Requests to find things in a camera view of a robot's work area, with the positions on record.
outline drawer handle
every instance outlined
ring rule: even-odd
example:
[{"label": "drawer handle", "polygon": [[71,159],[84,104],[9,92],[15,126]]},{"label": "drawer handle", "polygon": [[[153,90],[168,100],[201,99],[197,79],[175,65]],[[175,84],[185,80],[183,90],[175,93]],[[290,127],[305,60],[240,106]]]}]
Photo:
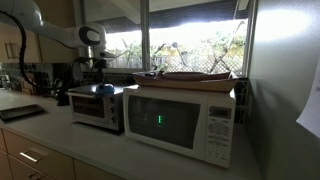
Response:
[{"label": "drawer handle", "polygon": [[10,59],[11,57],[9,56],[8,46],[10,47],[10,44],[4,43],[4,47],[6,48],[7,58]]},{"label": "drawer handle", "polygon": [[40,180],[40,179],[43,178],[43,176],[39,176],[39,177],[33,178],[33,176],[35,176],[36,174],[38,174],[38,172],[34,172],[34,173],[32,173],[32,174],[28,174],[28,178],[29,178],[29,179],[33,179],[33,180]]},{"label": "drawer handle", "polygon": [[32,161],[32,162],[34,162],[34,163],[37,163],[37,162],[39,162],[42,158],[38,158],[38,159],[36,159],[36,158],[33,158],[33,157],[31,157],[31,156],[29,156],[27,153],[28,153],[29,151],[26,151],[26,152],[20,152],[20,155],[21,156],[23,156],[23,157],[25,157],[25,158],[27,158],[27,159],[29,159],[30,161]]}]

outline toaster oven control knob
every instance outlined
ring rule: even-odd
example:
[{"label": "toaster oven control knob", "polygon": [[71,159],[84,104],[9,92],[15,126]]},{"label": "toaster oven control knob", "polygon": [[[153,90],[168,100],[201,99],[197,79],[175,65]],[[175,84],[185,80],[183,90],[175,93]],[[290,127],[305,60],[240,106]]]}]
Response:
[{"label": "toaster oven control knob", "polygon": [[110,108],[110,112],[114,113],[114,108],[113,107]]},{"label": "toaster oven control knob", "polygon": [[111,117],[110,120],[111,120],[112,123],[116,122],[116,118],[115,117]]},{"label": "toaster oven control knob", "polygon": [[113,102],[114,102],[113,98],[110,97],[110,98],[109,98],[109,103],[113,103]]}]

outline toaster oven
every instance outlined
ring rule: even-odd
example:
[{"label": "toaster oven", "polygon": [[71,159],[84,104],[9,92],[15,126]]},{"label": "toaster oven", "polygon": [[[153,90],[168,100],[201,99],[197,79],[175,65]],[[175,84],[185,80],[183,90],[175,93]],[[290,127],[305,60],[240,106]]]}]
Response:
[{"label": "toaster oven", "polygon": [[97,85],[69,89],[72,116],[75,121],[123,131],[123,87],[114,86],[114,93],[101,93]]}]

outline window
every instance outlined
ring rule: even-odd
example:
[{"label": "window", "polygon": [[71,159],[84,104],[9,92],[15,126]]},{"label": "window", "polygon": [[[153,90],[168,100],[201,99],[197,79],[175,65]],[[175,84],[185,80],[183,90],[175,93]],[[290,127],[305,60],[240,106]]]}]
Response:
[{"label": "window", "polygon": [[245,75],[249,0],[83,0],[83,5],[86,23],[106,28],[106,48],[116,56],[107,72]]}]

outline kitchen appliance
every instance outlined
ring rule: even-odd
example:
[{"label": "kitchen appliance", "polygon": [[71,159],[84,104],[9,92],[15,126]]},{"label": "kitchen appliance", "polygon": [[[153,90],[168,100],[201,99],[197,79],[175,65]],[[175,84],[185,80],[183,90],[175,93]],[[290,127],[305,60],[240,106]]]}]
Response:
[{"label": "kitchen appliance", "polygon": [[69,89],[73,119],[106,130],[123,131],[123,87],[114,86],[114,92],[103,91],[98,85]]},{"label": "kitchen appliance", "polygon": [[229,167],[236,99],[214,93],[129,86],[123,91],[127,137]]}]

